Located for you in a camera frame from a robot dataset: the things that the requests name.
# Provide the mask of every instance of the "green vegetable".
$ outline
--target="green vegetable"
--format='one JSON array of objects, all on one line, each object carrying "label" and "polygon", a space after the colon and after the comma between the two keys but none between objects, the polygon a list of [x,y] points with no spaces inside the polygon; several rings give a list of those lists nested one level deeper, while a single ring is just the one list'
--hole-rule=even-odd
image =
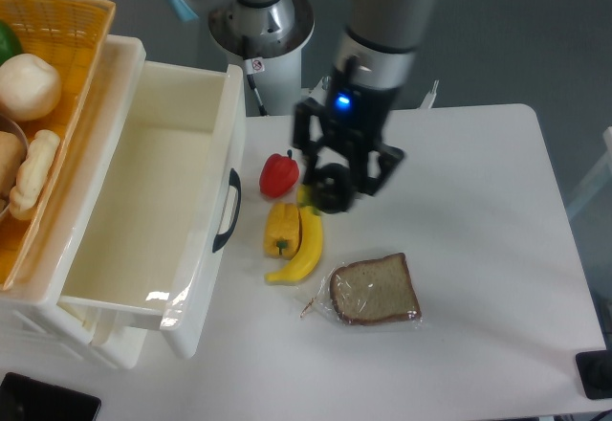
[{"label": "green vegetable", "polygon": [[14,55],[21,55],[22,53],[23,48],[19,38],[6,22],[0,20],[0,65]]}]

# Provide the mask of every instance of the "bread roll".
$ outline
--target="bread roll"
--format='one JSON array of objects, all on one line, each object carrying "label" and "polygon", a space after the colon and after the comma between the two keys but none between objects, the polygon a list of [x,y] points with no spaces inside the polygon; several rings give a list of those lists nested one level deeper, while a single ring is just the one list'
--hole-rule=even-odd
[{"label": "bread roll", "polygon": [[17,169],[25,154],[24,149],[17,136],[0,131],[0,211],[6,206],[9,192],[15,183]]},{"label": "bread roll", "polygon": [[17,220],[33,217],[38,195],[47,182],[47,174],[59,146],[53,131],[38,131],[28,148],[28,156],[17,171],[17,183],[11,190],[9,210]]}]

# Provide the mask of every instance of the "pepper stem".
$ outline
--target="pepper stem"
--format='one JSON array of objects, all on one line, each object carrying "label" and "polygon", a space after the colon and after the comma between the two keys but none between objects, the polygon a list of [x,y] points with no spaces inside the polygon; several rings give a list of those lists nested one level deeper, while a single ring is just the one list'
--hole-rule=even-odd
[{"label": "pepper stem", "polygon": [[283,249],[287,249],[288,246],[289,244],[287,244],[287,241],[285,239],[279,239],[278,241],[276,241],[276,247],[278,248],[279,255],[283,255]]}]

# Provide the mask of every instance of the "banana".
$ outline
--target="banana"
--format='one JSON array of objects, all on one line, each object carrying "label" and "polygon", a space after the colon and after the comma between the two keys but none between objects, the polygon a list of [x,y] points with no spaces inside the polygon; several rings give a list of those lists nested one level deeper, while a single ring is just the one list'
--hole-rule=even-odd
[{"label": "banana", "polygon": [[299,208],[302,240],[297,254],[282,269],[265,275],[270,284],[293,284],[308,276],[317,266],[323,252],[323,225],[312,206]]}]

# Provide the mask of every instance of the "plastic bag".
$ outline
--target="plastic bag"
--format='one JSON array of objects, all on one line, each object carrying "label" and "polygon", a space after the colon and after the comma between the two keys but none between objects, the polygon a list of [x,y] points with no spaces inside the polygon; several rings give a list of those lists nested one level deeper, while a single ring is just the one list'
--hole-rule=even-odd
[{"label": "plastic bag", "polygon": [[413,329],[423,325],[419,301],[412,287],[405,255],[341,265],[325,276],[316,292],[298,289],[305,307],[330,321],[360,329]]}]

